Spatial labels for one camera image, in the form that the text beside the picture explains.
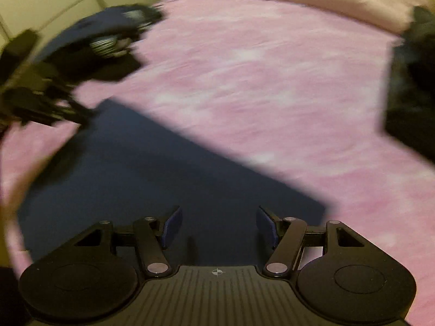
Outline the striped grey garment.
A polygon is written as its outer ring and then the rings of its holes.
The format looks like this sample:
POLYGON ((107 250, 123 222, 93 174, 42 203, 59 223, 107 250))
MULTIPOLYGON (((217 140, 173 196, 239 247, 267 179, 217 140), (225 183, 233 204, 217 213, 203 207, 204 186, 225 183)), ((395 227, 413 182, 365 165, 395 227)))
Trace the striped grey garment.
POLYGON ((141 39, 153 25, 164 19, 164 14, 154 7, 140 7, 119 12, 119 21, 109 35, 94 38, 90 47, 101 57, 119 57, 130 52, 130 45, 141 39))

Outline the stack of folded dark clothes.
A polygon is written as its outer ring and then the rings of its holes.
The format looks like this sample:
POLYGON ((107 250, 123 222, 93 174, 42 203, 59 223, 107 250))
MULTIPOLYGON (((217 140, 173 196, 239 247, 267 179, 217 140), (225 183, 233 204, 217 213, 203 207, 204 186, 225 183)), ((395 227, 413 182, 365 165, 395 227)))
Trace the stack of folded dark clothes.
POLYGON ((434 14, 417 6, 392 48, 383 127, 434 162, 434 14))

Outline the pink floral bed blanket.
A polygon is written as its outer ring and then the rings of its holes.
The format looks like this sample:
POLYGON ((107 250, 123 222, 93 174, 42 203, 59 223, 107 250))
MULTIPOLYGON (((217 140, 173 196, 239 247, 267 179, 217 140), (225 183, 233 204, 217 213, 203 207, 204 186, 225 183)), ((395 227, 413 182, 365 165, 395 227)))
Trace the pink floral bed blanket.
POLYGON ((147 275, 133 223, 102 220, 33 260, 18 211, 37 176, 88 124, 14 127, 5 151, 2 325, 433 325, 434 166, 383 127, 394 35, 331 12, 271 0, 165 0, 164 19, 107 100, 326 205, 283 277, 267 258, 172 265, 147 275))

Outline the navy blue sweatshirt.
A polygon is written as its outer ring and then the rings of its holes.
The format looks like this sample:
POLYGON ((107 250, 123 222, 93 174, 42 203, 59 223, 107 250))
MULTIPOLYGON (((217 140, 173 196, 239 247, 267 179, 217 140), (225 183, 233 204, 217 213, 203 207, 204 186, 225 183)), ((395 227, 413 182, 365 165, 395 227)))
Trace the navy blue sweatshirt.
POLYGON ((327 209, 292 186, 107 100, 37 176, 18 222, 37 260, 98 221, 128 225, 164 216, 175 206, 183 222, 166 251, 174 266, 263 264, 259 207, 310 225, 320 224, 327 209))

